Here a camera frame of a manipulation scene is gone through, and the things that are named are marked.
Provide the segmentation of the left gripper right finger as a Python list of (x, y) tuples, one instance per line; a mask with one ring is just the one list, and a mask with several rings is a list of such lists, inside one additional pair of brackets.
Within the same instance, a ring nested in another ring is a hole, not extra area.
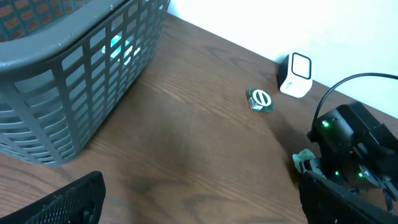
[(309, 223), (397, 224), (397, 216), (316, 174), (303, 173), (298, 185)]

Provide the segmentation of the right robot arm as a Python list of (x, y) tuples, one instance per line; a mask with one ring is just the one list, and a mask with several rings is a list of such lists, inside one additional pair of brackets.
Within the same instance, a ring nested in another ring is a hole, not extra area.
[(397, 200), (397, 138), (361, 103), (340, 105), (317, 118), (307, 134), (321, 156), (299, 162), (352, 192), (383, 189)]

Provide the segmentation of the teal wet wipes pack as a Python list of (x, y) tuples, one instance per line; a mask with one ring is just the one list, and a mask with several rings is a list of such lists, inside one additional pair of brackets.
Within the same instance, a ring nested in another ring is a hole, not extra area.
[(306, 160), (314, 159), (315, 155), (310, 149), (304, 149), (300, 151), (298, 154), (293, 154), (292, 159), (294, 162), (294, 166), (299, 173), (302, 173), (303, 170), (300, 166), (300, 163)]

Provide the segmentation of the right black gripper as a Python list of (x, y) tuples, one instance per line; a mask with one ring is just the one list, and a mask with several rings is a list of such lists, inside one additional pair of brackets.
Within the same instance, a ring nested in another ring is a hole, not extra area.
[(346, 159), (342, 161), (330, 160), (315, 157), (300, 163), (303, 170), (312, 171), (323, 178), (326, 178), (348, 190), (357, 194), (366, 192), (369, 189), (382, 189), (385, 197), (396, 201), (397, 187), (393, 183), (393, 179), (373, 172), (366, 167), (357, 154), (351, 152)]

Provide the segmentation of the green round-label ointment box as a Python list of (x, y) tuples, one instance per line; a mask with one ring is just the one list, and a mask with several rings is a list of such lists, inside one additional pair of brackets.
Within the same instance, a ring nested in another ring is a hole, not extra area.
[(246, 91), (246, 98), (252, 111), (270, 113), (274, 110), (271, 96), (265, 90), (250, 88)]

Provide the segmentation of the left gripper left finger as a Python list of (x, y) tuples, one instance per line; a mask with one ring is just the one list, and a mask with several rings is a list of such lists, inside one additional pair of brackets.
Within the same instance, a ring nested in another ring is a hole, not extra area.
[(93, 171), (46, 197), (1, 218), (2, 224), (98, 224), (106, 187)]

